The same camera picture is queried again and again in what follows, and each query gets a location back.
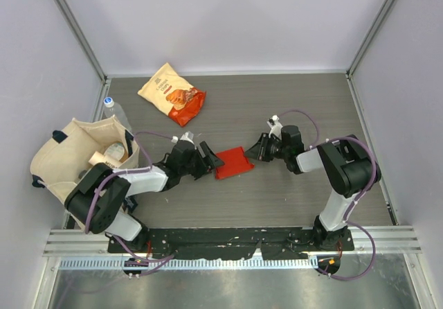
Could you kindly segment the red paper box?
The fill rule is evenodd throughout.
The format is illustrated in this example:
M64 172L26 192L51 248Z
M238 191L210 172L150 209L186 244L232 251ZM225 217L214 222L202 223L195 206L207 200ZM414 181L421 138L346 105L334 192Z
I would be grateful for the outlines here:
M244 156L244 149L241 146L218 152L216 156L224 162L223 166L216 167L215 179L217 180L241 175L255 167L255 165Z

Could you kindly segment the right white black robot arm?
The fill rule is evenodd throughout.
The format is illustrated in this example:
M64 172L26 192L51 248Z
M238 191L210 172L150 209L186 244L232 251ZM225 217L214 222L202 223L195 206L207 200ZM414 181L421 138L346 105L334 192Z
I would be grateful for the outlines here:
M373 184L381 179L378 163L354 135L326 141L306 149L295 125L285 125L279 135L263 133L244 156L263 162L284 161L289 172L299 175L323 169L332 192L323 211L316 216L309 244L327 250L345 235L350 214Z

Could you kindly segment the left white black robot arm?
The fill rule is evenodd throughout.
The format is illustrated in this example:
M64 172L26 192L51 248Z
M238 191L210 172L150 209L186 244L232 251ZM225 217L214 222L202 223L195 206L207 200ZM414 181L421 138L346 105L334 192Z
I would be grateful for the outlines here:
M206 142L197 147L187 134L173 137L172 142L171 152L145 168L94 165L66 198L66 210L84 225L85 231L117 237L131 252L143 251L147 246L145 226L123 212L124 201L141 193L168 191L184 176L199 179L224 165Z

